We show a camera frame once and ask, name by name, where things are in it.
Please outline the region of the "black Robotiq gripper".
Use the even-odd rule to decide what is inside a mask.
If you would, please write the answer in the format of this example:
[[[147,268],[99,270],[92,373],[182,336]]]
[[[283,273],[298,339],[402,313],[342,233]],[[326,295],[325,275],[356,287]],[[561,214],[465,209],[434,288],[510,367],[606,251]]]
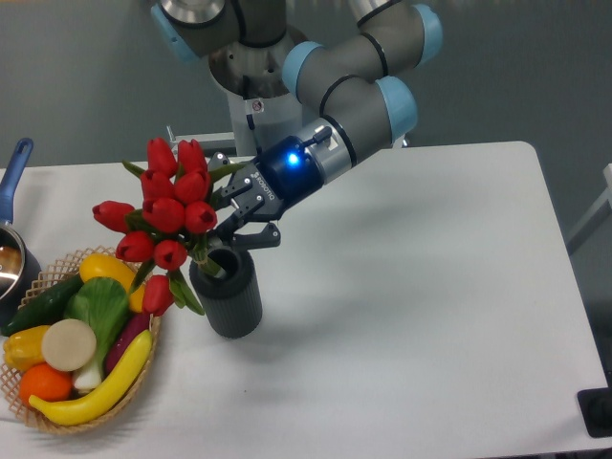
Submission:
[[[277,145],[244,163],[220,189],[221,208],[234,207],[233,221],[227,220],[209,233],[214,249],[227,247],[233,251],[249,251],[278,247],[281,233],[273,220],[314,194],[324,185],[323,175],[315,160],[315,149],[325,139],[320,135],[302,140],[290,136]],[[209,159],[210,170],[231,166],[222,152]],[[258,233],[237,233],[238,224],[267,222]]]

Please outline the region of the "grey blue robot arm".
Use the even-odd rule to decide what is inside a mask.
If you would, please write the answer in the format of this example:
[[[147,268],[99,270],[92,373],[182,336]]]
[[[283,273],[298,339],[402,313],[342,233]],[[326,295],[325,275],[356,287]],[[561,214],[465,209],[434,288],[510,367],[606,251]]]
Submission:
[[[158,1],[151,13],[185,60],[205,59],[226,94],[238,154],[247,163],[219,190],[232,215],[208,235],[213,248],[280,242],[288,209],[417,123],[399,73],[440,51],[443,31],[425,5],[355,1],[358,33],[333,48],[305,38],[283,1]]]

